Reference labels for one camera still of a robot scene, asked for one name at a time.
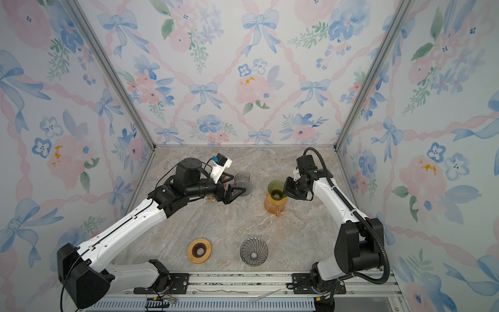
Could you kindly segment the green glass dripper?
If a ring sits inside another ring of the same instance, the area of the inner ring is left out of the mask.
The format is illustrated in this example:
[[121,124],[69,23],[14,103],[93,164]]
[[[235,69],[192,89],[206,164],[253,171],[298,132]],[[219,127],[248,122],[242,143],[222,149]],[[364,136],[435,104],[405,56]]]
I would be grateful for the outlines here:
[[271,181],[268,185],[268,193],[271,199],[280,201],[286,198],[284,194],[285,182],[280,179],[275,179]]

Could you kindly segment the orange glass carafe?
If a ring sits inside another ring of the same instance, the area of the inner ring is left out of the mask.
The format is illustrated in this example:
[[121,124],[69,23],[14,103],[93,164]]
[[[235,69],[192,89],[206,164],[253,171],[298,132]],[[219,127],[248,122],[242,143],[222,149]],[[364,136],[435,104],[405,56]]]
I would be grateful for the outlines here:
[[266,195],[266,199],[264,201],[264,208],[267,212],[274,214],[276,217],[280,217],[286,208],[287,201],[287,197],[275,200],[270,194],[268,194]]

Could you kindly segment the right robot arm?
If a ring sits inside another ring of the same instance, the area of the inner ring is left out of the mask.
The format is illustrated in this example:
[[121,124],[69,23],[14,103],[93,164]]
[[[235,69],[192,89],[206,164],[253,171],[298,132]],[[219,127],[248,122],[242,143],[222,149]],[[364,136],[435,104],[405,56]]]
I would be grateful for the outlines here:
[[319,199],[337,223],[333,255],[315,263],[310,270],[309,280],[315,291],[331,291],[350,278],[361,278],[374,285],[388,282],[391,267],[383,224],[378,218],[367,217],[346,197],[317,149],[306,148],[297,158],[293,176],[286,179],[283,192],[293,200]]

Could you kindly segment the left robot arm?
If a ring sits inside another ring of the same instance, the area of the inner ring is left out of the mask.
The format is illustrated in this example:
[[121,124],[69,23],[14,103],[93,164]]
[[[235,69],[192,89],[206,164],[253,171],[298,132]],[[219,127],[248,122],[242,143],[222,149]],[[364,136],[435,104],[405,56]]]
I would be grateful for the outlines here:
[[244,187],[227,184],[234,178],[226,171],[232,162],[221,153],[208,162],[183,159],[126,216],[92,239],[61,247],[57,272],[62,294],[68,295],[77,309],[85,309],[117,291],[143,288],[159,295],[169,290],[172,277],[159,260],[124,266],[114,266],[112,261],[142,234],[189,203],[213,196],[227,205],[244,194]]

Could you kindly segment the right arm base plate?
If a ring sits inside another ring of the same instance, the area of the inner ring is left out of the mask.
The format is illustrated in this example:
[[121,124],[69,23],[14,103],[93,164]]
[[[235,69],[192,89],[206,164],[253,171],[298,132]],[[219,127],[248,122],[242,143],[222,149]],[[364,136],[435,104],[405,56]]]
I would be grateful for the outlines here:
[[343,281],[338,279],[323,281],[310,273],[291,274],[292,282],[286,285],[286,289],[295,295],[318,295],[323,296],[333,291],[334,295],[345,295],[346,287]]

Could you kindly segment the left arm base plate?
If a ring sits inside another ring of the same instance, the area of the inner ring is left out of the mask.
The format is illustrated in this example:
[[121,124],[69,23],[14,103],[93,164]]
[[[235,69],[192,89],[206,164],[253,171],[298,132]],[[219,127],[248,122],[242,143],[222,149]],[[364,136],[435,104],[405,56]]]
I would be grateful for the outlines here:
[[170,273],[160,275],[151,287],[136,287],[134,295],[185,295],[189,285],[189,273]]

